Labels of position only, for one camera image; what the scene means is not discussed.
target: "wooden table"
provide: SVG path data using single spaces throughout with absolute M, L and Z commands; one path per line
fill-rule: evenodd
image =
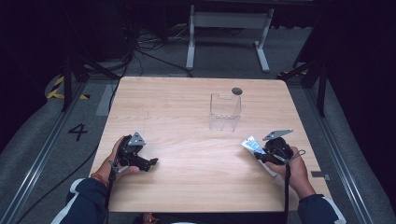
M 210 131 L 211 93 L 239 87 L 242 116 L 234 132 Z M 280 80 L 124 77 L 92 165 L 96 171 L 122 136 L 139 132 L 145 159 L 159 158 L 146 172 L 116 182 L 113 212 L 279 212 L 284 182 L 271 177 L 241 146 L 253 135 L 293 129 L 287 143 L 306 150 L 308 169 L 320 171 L 286 84 Z M 309 176 L 317 192 L 331 197 L 324 178 Z M 290 190 L 290 210 L 298 205 Z

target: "white metal stand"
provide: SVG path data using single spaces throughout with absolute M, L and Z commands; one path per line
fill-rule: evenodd
M 186 68 L 192 69 L 194 66 L 195 52 L 195 27 L 224 27 L 224 28 L 245 28 L 245 29 L 262 29 L 260 41 L 255 41 L 255 48 L 259 56 L 262 71 L 270 71 L 267 59 L 265 58 L 264 46 L 270 28 L 271 20 L 274 14 L 273 9 L 268 13 L 250 14 L 250 13 L 224 13 L 224 12 L 195 12 L 195 7 L 191 6 L 190 11 L 190 43 L 187 53 Z

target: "person's left hand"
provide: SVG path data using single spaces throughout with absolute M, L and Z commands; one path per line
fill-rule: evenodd
M 98 175 L 102 177 L 104 181 L 108 183 L 108 176 L 110 175 L 110 170 L 111 170 L 111 164 L 110 161 L 114 161 L 116 155 L 117 155 L 117 150 L 119 149 L 120 142 L 124 138 L 121 137 L 117 143 L 114 145 L 111 154 L 103 161 L 102 165 L 99 167 L 99 169 L 96 171 Z M 139 167 L 137 166 L 130 166 L 126 170 L 124 170 L 121 174 L 116 175 L 116 181 L 119 180 L 122 176 L 124 175 L 131 175 L 131 174 L 136 174 L 139 173 Z

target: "sleeve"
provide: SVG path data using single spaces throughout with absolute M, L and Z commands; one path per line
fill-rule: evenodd
M 103 223 L 107 189 L 93 178 L 76 180 L 67 195 L 66 207 L 51 224 Z
M 300 200 L 298 215 L 304 224 L 346 224 L 341 211 L 330 198 L 313 194 Z

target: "hand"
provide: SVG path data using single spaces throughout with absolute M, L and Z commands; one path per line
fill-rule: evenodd
M 293 151 L 293 155 L 299 153 L 297 147 L 290 148 Z M 268 166 L 268 168 L 274 172 L 277 172 L 283 177 L 283 179 L 285 179 L 286 165 L 275 165 L 269 161 L 265 164 Z M 305 162 L 301 156 L 298 156 L 290 161 L 290 172 L 290 186 L 296 191 L 300 200 L 309 195 L 316 194 L 311 183 L 309 183 L 308 172 L 306 171 Z
M 102 177 L 102 179 L 104 181 L 106 181 L 107 183 L 108 183 L 108 176 L 110 175 L 110 170 L 111 170 L 111 164 L 109 163 L 109 161 L 114 161 L 114 159 L 116 158 L 117 150 L 119 149 L 119 145 L 120 145 L 120 142 L 122 141 L 123 137 L 121 137 L 119 139 L 119 141 L 117 141 L 117 143 L 113 147 L 113 150 L 111 151 L 111 154 L 103 161 L 102 165 L 96 171 L 96 173 L 99 174 Z M 121 174 L 116 175 L 116 181 L 119 180 L 123 175 L 136 174 L 139 171 L 140 171 L 139 167 L 130 166 L 130 167 L 128 167 L 128 169 L 123 171 Z

